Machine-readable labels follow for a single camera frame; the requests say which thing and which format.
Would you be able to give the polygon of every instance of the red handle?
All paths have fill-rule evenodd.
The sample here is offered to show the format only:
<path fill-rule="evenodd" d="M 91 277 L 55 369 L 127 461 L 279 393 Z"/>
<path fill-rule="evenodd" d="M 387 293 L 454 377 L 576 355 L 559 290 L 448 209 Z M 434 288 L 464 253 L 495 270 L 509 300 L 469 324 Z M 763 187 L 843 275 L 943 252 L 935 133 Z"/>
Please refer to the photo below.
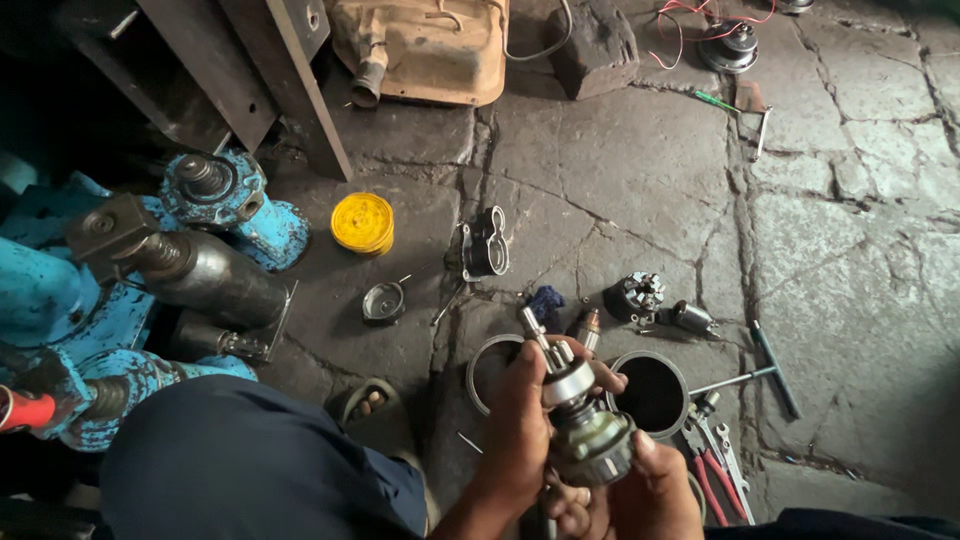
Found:
<path fill-rule="evenodd" d="M 720 524 L 720 527 L 727 526 L 727 516 L 723 513 L 723 508 L 720 507 L 720 503 L 717 502 L 717 498 L 713 495 L 713 489 L 710 488 L 710 481 L 707 478 L 707 469 L 704 468 L 704 460 L 698 455 L 693 458 L 693 466 L 696 469 L 693 472 L 693 475 L 697 477 L 697 481 L 700 482 L 700 487 L 704 490 L 704 499 L 707 499 L 707 504 L 710 509 L 713 510 L 713 515 L 717 517 L 717 523 Z"/>
<path fill-rule="evenodd" d="M 40 428 L 50 422 L 56 408 L 47 394 L 17 393 L 0 384 L 0 432 L 20 426 Z"/>
<path fill-rule="evenodd" d="M 740 519 L 747 519 L 747 512 L 744 511 L 743 504 L 740 503 L 740 497 L 737 495 L 736 489 L 733 488 L 733 482 L 730 481 L 727 472 L 724 471 L 720 463 L 717 462 L 716 457 L 713 456 L 713 452 L 710 449 L 707 449 L 704 453 L 704 460 L 710 466 L 710 469 L 713 469 L 717 478 L 720 479 L 720 483 L 723 484 L 723 489 L 727 492 L 727 498 L 730 499 L 733 511 L 736 512 L 736 515 L 740 516 Z"/>

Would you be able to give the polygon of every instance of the blue machine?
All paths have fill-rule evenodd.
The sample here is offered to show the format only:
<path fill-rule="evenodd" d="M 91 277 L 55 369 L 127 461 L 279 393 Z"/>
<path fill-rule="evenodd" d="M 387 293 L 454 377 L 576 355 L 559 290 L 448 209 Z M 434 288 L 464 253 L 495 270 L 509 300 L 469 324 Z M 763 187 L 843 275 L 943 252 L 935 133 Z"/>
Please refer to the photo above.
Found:
<path fill-rule="evenodd" d="M 160 200 L 187 227 L 226 231 L 240 253 L 267 270 L 284 270 L 306 249 L 310 225 L 290 203 L 271 201 L 266 186 L 263 170 L 246 152 L 187 154 L 167 166 Z"/>
<path fill-rule="evenodd" d="M 256 380 L 233 356 L 186 364 L 140 350 L 154 296 L 98 285 L 87 265 L 71 261 L 61 232 L 104 201 L 30 186 L 0 225 L 0 383 L 53 397 L 54 417 L 34 434 L 85 452 L 104 450 L 130 409 L 164 386 L 213 374 Z M 128 280 L 140 281 L 135 273 Z"/>

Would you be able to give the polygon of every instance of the stone floor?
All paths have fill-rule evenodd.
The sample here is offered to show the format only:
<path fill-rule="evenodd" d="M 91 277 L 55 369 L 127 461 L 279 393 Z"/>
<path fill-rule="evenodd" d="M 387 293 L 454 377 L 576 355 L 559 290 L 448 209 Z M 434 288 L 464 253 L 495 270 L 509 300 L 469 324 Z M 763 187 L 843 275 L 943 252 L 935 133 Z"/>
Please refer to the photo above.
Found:
<path fill-rule="evenodd" d="M 617 3 L 641 47 L 676 53 L 651 26 L 658 2 Z M 512 8 L 511 49 L 536 51 L 555 6 Z M 700 26 L 696 15 L 681 21 Z M 464 364 L 488 337 L 518 330 L 520 295 L 551 284 L 569 319 L 578 299 L 598 302 L 624 275 L 654 271 L 668 303 L 705 307 L 724 340 L 638 335 L 604 319 L 602 357 L 656 351 L 698 386 L 755 367 L 744 325 L 757 318 L 804 410 L 788 422 L 767 381 L 723 391 L 718 414 L 759 521 L 797 505 L 960 517 L 950 458 L 960 446 L 960 29 L 821 0 L 756 31 L 760 58 L 739 78 L 774 106 L 756 164 L 757 118 L 738 121 L 686 94 L 732 99 L 736 82 L 706 71 L 692 46 L 675 70 L 644 57 L 633 86 L 576 103 L 549 62 L 511 64 L 503 95 L 478 110 L 386 101 L 357 110 L 346 107 L 345 69 L 320 69 L 359 178 L 333 184 L 302 161 L 269 163 L 271 196 L 300 207 L 313 237 L 287 272 L 299 297 L 284 354 L 263 380 L 331 407 L 363 378 L 395 384 L 446 507 L 477 457 L 455 431 L 483 442 Z M 359 258 L 330 236 L 332 206 L 354 191 L 394 208 L 396 245 L 384 257 Z M 461 295 L 435 329 L 455 284 L 437 264 L 409 281 L 397 326 L 361 324 L 365 290 L 440 257 L 459 243 L 458 220 L 494 204 L 507 214 L 505 276 Z"/>

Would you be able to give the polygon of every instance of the yellow container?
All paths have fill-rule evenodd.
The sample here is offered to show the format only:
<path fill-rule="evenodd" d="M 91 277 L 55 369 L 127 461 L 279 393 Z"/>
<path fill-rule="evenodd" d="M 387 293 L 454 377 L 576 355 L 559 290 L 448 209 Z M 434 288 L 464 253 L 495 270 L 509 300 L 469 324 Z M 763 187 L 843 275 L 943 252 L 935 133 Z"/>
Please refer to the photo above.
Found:
<path fill-rule="evenodd" d="M 333 209 L 330 231 L 338 244 L 353 252 L 383 255 L 394 245 L 394 209 L 372 193 L 353 193 Z"/>

